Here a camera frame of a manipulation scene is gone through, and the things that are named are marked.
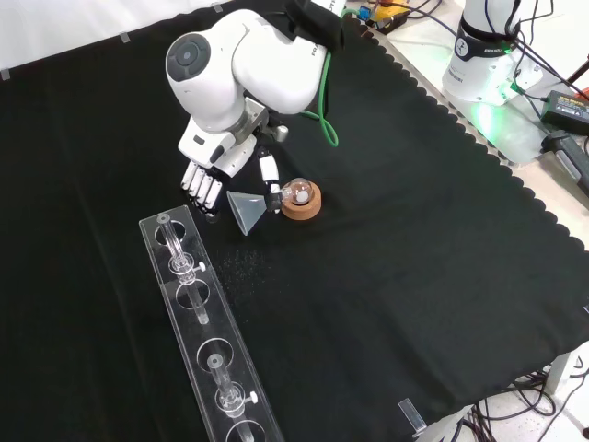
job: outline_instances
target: test tube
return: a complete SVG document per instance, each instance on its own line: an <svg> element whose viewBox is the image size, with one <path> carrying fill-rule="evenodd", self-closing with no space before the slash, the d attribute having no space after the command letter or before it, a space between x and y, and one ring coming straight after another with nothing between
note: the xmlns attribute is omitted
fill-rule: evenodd
<svg viewBox="0 0 589 442"><path fill-rule="evenodd" d="M174 225L168 214L159 215L157 217L157 223L162 230L167 248L172 255L172 258L170 259L170 270L178 276L180 283L186 287L188 297L194 307L196 317L200 324L208 324L209 316L202 303L201 294L199 293L196 284L194 284L196 281L196 275L193 270L194 259L189 253L184 253L184 250L182 250L180 240L176 235L176 230L174 229Z"/></svg>
<svg viewBox="0 0 589 442"><path fill-rule="evenodd" d="M252 435L251 428L249 428L247 422L237 424L236 429L242 442L255 442L254 435Z"/></svg>
<svg viewBox="0 0 589 442"><path fill-rule="evenodd" d="M206 360L207 365L211 369L214 383L219 389L219 402L223 410L230 417L238 417L244 411L244 398L241 397L239 390L231 382L229 372L225 366L225 360L218 353L213 353Z"/></svg>
<svg viewBox="0 0 589 442"><path fill-rule="evenodd" d="M198 318L200 324L208 324L209 315L207 315L206 308L204 308L204 304L202 303L201 294L199 293L199 289L196 286L196 279L192 281L190 284L184 286L186 287L188 298L191 301L192 306L194 307L194 312L196 313L196 317Z"/></svg>
<svg viewBox="0 0 589 442"><path fill-rule="evenodd" d="M172 254L172 260L177 266L186 264L186 257L184 256L184 250L180 245L180 240L176 235L176 230L172 225L172 220L168 214L161 214L157 217L157 223L162 229L162 234L166 240L167 248Z"/></svg>

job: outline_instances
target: plastic funnel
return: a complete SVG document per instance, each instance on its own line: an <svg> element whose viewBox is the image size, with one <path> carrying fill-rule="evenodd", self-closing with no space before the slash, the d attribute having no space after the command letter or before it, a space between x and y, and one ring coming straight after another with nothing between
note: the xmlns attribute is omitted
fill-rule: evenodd
<svg viewBox="0 0 589 442"><path fill-rule="evenodd" d="M251 228L266 212L266 202L263 195L227 192L227 198L241 232L247 236Z"/></svg>

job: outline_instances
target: wire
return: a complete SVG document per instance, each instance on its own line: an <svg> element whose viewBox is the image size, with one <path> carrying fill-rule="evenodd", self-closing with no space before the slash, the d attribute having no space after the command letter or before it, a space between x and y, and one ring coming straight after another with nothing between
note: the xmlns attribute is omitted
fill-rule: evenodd
<svg viewBox="0 0 589 442"><path fill-rule="evenodd" d="M464 419L460 419L460 422L458 422L458 425L456 426L456 431L454 432L454 435L452 436L452 440L450 440L450 442L456 442L458 440L460 432L462 431L462 425L464 425L463 422Z"/></svg>
<svg viewBox="0 0 589 442"><path fill-rule="evenodd" d="M585 142L583 143L583 151L584 153L589 156L589 153L587 153L587 142L589 141L589 136L585 138ZM585 364L583 363L583 360L581 359L581 357L577 357L577 359L579 360L579 365L578 366L574 366L573 368L576 368L578 370L583 369L585 367ZM583 375L570 375L569 378L582 378Z"/></svg>
<svg viewBox="0 0 589 442"><path fill-rule="evenodd" d="M544 432L542 432L542 435L540 436L540 439L537 440L537 442L541 442L541 440L544 438L544 436L547 434L547 432L549 431L550 427L552 426L552 424L554 424L554 421L556 421L556 418L560 416L560 414L562 413L562 411L565 409L565 407L567 406L567 403L569 401L569 399L571 398L571 396L573 395L573 393L578 390L580 387L583 386L583 384L585 383L585 380L587 378L587 375L589 375L589 370L585 371L582 375L583 380L581 381L581 383L573 390L569 393L569 396L567 396L567 399L564 401L564 403L562 404L562 407L560 407L560 410L558 413L556 413L556 415L552 418L552 420L549 422L548 426L546 428L544 428Z"/></svg>
<svg viewBox="0 0 589 442"><path fill-rule="evenodd" d="M427 0L425 3L422 3L421 5L417 6L417 8L418 8L418 9L420 9L420 12L421 12L422 6L424 6L424 5L428 4L428 3L430 3L430 1L431 1L431 0ZM431 9L429 12L428 12L428 14L430 14L430 15L431 15L431 14L433 14L433 12L434 12L434 11L435 11L435 10L436 10L438 7L440 7L440 5L441 5L441 4L442 4L442 0L438 0L438 3L436 3L436 4L435 4L435 6L434 6L434 7L433 7L433 8L432 8L432 9ZM412 19L412 20L420 20L420 19L422 19L422 18L426 18L426 17L427 17L427 16L425 16L425 15L422 15L421 17L412 17L412 16L408 16L408 17L407 17L407 19Z"/></svg>
<svg viewBox="0 0 589 442"><path fill-rule="evenodd" d="M487 413L487 415L489 415L489 401L487 398L485 398L485 412ZM492 437L493 432L491 430L491 419L487 418L487 421L489 421L489 433L491 434L491 437Z"/></svg>
<svg viewBox="0 0 589 442"><path fill-rule="evenodd" d="M358 15L360 12L357 9L350 9L346 7L341 11L340 17L346 14ZM323 64L323 72L321 73L321 80L319 82L319 100L318 100L318 113L311 112L309 110L303 110L301 114L313 120L318 120L321 126L321 131L328 140L329 145L337 147L340 144L340 138L338 133L335 132L333 126L325 118L325 86L328 81L329 64L331 63L331 52L327 52L325 55L325 63Z"/></svg>
<svg viewBox="0 0 589 442"><path fill-rule="evenodd" d="M431 18L433 21L437 22L440 26L445 28L448 32L452 33L452 35L456 36L456 33L452 28L446 25L443 21L439 20L438 18L432 16L429 12L420 11L416 7L411 7L407 5L402 5L399 3L389 3L390 6L399 6L405 9L408 9L412 12L417 12L419 14L423 14L426 17ZM353 14L358 15L360 14L357 9L350 9L346 7L343 11L341 11L340 17L344 17L346 14ZM318 97L318 113L311 112L309 110L304 110L301 114L305 117L311 118L313 120L318 120L319 124L321 125L321 131L325 135L326 140L328 140L329 145L332 147L337 147L340 143L340 139L338 138L338 134L335 132L333 126L325 119L325 86L328 80L328 72L329 72L329 64L331 63L331 52L328 52L325 56L325 63L323 64L323 72L321 73L321 80L319 82L319 97Z"/></svg>
<svg viewBox="0 0 589 442"><path fill-rule="evenodd" d="M477 404L473 408L474 408L474 410L475 410L475 412L477 414L477 419L479 421L479 426L481 428L481 432L484 435L485 439L486 440L490 440L490 442L497 442L495 440L495 437L493 436L493 433L491 431L491 427L490 426L488 427L487 424L485 424L485 420L483 418L482 411L480 410L480 405Z"/></svg>
<svg viewBox="0 0 589 442"><path fill-rule="evenodd" d="M539 56L537 54L536 51L534 51L532 48L529 47L529 45L527 45L524 41L521 41L519 39L515 39L515 41L517 43L523 44L524 48L526 49L525 55L532 60L533 62L535 62L536 64L538 64L540 67L544 68L545 70L549 71L551 74L553 74L555 77L557 77L562 83L564 83L565 85L567 85L568 87L571 87L572 89L574 89L577 93L579 93L583 98L589 100L589 96L587 94L585 94L582 90L580 90L577 86L575 86L574 84L572 84L570 81L566 80L565 78L563 78L558 72L556 72L556 70L546 62L546 60L544 60L541 56ZM520 51L523 51L522 47L520 47L519 45L517 45L517 48Z"/></svg>
<svg viewBox="0 0 589 442"><path fill-rule="evenodd" d="M402 5L401 3L390 3L390 2L387 2L387 5L402 7L404 9L408 9L411 12L417 12L419 14L424 15L425 17L429 17L433 21L435 21L438 25L440 25L441 27L445 28L452 35L456 36L456 32L452 28L450 28L448 25L446 25L439 18L434 17L430 12L421 11L417 7L411 7L411 6L407 6L407 5Z"/></svg>
<svg viewBox="0 0 589 442"><path fill-rule="evenodd" d="M520 31L519 31L519 33L522 35L522 40L523 40L523 41L524 41L524 43L525 43L525 34L524 34L524 32L522 32L522 31L520 30ZM514 84L515 84L515 86L517 87L517 92L518 92L518 93L520 93L521 95L524 95L524 96L526 96L526 97L530 98L530 99L539 99L540 101L544 101L544 100L546 100L546 99L542 99L542 98L540 98L540 97L534 97L534 96L532 96L532 95L529 95L527 92L525 92L525 91L524 91L524 90L523 90L523 89L522 89L522 88L521 88L521 87L520 87L520 86L517 84L517 77L519 77L519 74L520 74L519 66L520 66L520 64L521 64L521 63L524 61L524 57L525 57L525 47L524 47L524 49L522 50L522 56L519 58L519 61L518 61L518 62L517 62L517 64L515 65L515 70L514 70Z"/></svg>
<svg viewBox="0 0 589 442"><path fill-rule="evenodd" d="M536 127L542 131L544 134L546 135L550 135L550 131L544 126L544 124L542 123L542 115L540 114L540 112L538 111L536 105L534 104L534 101L532 101L528 96L524 95L524 99L525 101L527 101L530 106L532 106L532 109L534 110L534 113L536 114L538 120L539 120L539 124L536 124Z"/></svg>
<svg viewBox="0 0 589 442"><path fill-rule="evenodd" d="M489 0L485 0L485 17L487 18L487 23L489 24L489 28L491 28L491 32L494 34L496 34L495 32L495 28L493 27L492 23L491 23L491 18L489 17Z"/></svg>
<svg viewBox="0 0 589 442"><path fill-rule="evenodd" d="M534 4L534 12L532 13L532 23L530 25L530 46L534 42L534 23L536 23L536 12L539 1L540 0L536 0L536 3Z"/></svg>
<svg viewBox="0 0 589 442"><path fill-rule="evenodd" d="M527 407L525 407L524 410L520 410L517 413L508 414L506 416L490 416L489 412L487 412L487 415L484 415L484 414L480 413L480 410L479 410L481 417L484 417L484 418L491 420L491 421L505 421L507 419L511 419L513 417L520 416L520 415L530 412L532 410L538 414L543 415L543 416L547 416L547 417L553 416L556 413L556 404L554 403L552 398L545 392L547 374L543 371L536 372L531 375L528 375L528 379L530 379L530 380L527 382L515 381L515 382L513 382L513 384L514 384L513 387L503 389L499 393L493 395L493 396L498 396L498 395L504 394L504 393L517 392L520 396L522 396L522 399L527 404ZM537 399L534 403L532 403L527 398L527 396L524 394L524 391L526 391L526 390L528 390L528 391L531 390L531 391L535 391L536 393L539 393L537 396ZM542 402L542 397L545 397L550 404L550 410L548 412L538 409L538 405Z"/></svg>
<svg viewBox="0 0 589 442"><path fill-rule="evenodd" d="M427 5L428 3L430 3L432 0L425 0L421 5L417 6L417 9L422 9L425 5ZM421 19L424 18L425 16L419 16L419 17L412 17L412 16L408 16L407 18L413 18L413 19Z"/></svg>
<svg viewBox="0 0 589 442"><path fill-rule="evenodd" d="M526 23L527 21L533 21L533 20L538 20L539 18L550 17L552 14L554 14L554 0L550 0L550 12L548 12L547 14L544 14L542 16L530 17L530 18L526 18L524 20L520 20L520 23Z"/></svg>

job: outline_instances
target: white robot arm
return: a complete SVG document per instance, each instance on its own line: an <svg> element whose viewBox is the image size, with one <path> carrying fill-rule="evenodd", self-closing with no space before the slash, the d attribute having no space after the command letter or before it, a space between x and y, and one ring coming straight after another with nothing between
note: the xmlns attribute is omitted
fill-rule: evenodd
<svg viewBox="0 0 589 442"><path fill-rule="evenodd" d="M313 3L338 16L344 7L344 0ZM301 37L289 40L249 10L235 11L172 44L167 79L191 115L179 142L191 161L181 185L203 212L214 214L224 181L252 156L259 134L285 138L284 126L269 125L267 108L285 114L303 111L317 93L326 52ZM256 99L246 98L245 91ZM276 163L262 150L262 178L269 192L279 193Z"/></svg>
<svg viewBox="0 0 589 442"><path fill-rule="evenodd" d="M532 60L519 63L522 54L513 45L524 1L467 0L454 54L442 78L450 94L501 105L516 95L510 89L515 78L528 87L541 79Z"/></svg>

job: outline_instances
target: acrylic test tube holder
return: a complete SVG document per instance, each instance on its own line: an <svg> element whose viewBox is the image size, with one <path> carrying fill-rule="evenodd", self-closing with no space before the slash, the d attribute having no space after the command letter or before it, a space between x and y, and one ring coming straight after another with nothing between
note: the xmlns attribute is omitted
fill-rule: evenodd
<svg viewBox="0 0 589 442"><path fill-rule="evenodd" d="M139 226L209 439L283 442L188 207Z"/></svg>

